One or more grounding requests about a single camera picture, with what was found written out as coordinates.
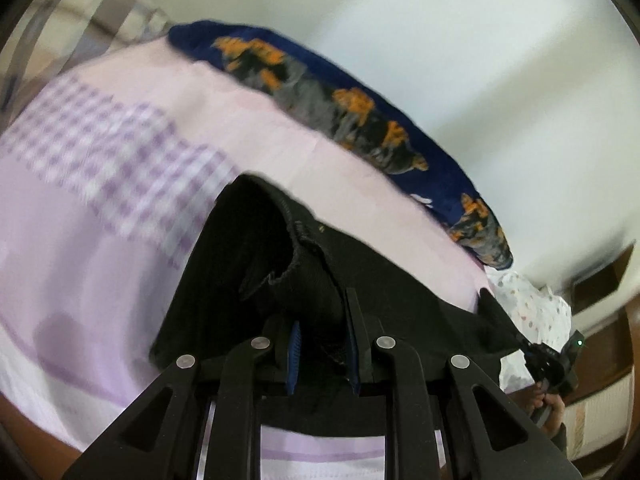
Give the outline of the person's right hand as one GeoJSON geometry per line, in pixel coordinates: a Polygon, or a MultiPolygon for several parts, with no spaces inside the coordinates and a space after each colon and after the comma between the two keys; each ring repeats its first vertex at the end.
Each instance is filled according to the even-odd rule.
{"type": "Polygon", "coordinates": [[[531,419],[536,418],[538,429],[563,453],[566,453],[565,403],[557,393],[548,392],[541,382],[533,385],[526,410],[531,419]]]}

